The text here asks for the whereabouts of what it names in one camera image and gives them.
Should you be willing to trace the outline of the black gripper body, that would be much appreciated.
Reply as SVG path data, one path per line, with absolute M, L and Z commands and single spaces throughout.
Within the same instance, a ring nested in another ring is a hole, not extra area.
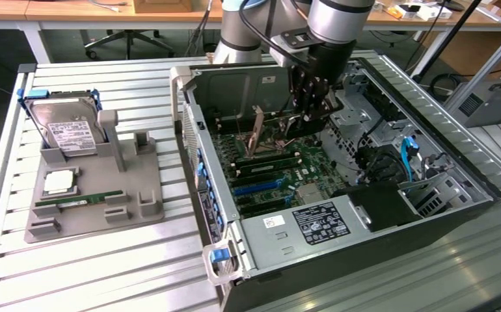
M 314 77 L 334 85 L 346 70 L 356 41 L 344 44 L 324 42 L 308 50 L 308 71 Z

